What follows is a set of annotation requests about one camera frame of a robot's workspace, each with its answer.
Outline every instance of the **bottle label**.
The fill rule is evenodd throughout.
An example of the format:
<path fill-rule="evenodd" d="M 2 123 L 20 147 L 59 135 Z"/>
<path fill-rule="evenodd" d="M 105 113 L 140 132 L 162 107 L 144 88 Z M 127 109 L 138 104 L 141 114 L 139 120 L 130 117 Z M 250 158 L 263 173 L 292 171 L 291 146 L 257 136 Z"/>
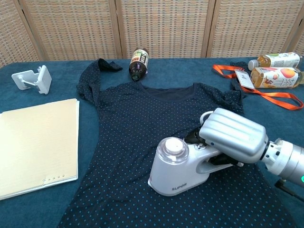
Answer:
<path fill-rule="evenodd" d="M 268 54 L 265 55 L 270 59 L 271 67 L 297 67 L 300 62 L 300 57 L 294 52 Z"/>
<path fill-rule="evenodd" d="M 264 75 L 259 88 L 291 88 L 299 77 L 292 67 L 257 67 L 256 70 Z"/>
<path fill-rule="evenodd" d="M 139 61 L 143 63 L 146 66 L 146 68 L 148 68 L 148 60 L 149 60 L 148 53 L 145 50 L 138 49 L 134 51 L 133 57 L 131 59 L 131 63 L 135 61 Z"/>

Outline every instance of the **shirt sleeve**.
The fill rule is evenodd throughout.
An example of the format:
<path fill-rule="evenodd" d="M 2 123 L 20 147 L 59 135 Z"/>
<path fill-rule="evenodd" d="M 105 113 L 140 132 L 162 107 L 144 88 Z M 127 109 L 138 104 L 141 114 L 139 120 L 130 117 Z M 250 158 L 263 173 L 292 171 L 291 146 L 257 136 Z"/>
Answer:
<path fill-rule="evenodd" d="M 119 71 L 123 68 L 117 65 L 115 62 L 108 63 L 104 59 L 100 58 L 91 63 L 81 74 L 79 83 L 76 86 L 77 92 L 80 97 L 93 103 L 95 106 L 99 105 L 99 93 L 100 93 L 100 72 L 101 71 Z"/>

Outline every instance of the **woven screen panel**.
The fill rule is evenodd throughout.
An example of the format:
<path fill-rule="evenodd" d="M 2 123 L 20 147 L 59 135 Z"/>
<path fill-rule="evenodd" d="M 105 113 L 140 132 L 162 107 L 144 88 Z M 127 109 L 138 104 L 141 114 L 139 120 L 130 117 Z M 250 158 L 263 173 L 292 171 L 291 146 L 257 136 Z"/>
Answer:
<path fill-rule="evenodd" d="M 0 67 L 39 60 L 12 0 L 0 1 L 0 33 Z"/>
<path fill-rule="evenodd" d="M 299 41 L 297 42 L 294 51 L 304 56 L 304 32 L 302 33 Z"/>
<path fill-rule="evenodd" d="M 211 57 L 281 51 L 304 0 L 222 0 Z"/>
<path fill-rule="evenodd" d="M 116 58 L 108 0 L 25 0 L 50 60 Z"/>
<path fill-rule="evenodd" d="M 143 47 L 152 58 L 200 57 L 208 0 L 121 0 L 121 5 L 128 58 Z"/>

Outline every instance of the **brown bottle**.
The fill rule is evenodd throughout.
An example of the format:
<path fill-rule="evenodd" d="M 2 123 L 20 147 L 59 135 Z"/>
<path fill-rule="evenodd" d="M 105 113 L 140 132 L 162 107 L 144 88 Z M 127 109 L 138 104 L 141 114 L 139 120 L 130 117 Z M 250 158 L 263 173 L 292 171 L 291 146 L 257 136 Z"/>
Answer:
<path fill-rule="evenodd" d="M 133 81 L 138 81 L 147 73 L 149 52 L 147 49 L 136 49 L 133 53 L 129 73 Z"/>

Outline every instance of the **white phone stand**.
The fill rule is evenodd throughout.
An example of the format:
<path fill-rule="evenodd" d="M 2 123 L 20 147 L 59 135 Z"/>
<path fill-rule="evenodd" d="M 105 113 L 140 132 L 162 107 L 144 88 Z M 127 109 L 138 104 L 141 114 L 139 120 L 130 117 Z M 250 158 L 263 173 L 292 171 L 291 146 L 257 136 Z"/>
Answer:
<path fill-rule="evenodd" d="M 45 65 L 38 68 L 38 73 L 32 70 L 12 74 L 11 76 L 19 89 L 36 88 L 41 94 L 48 94 L 52 77 Z"/>

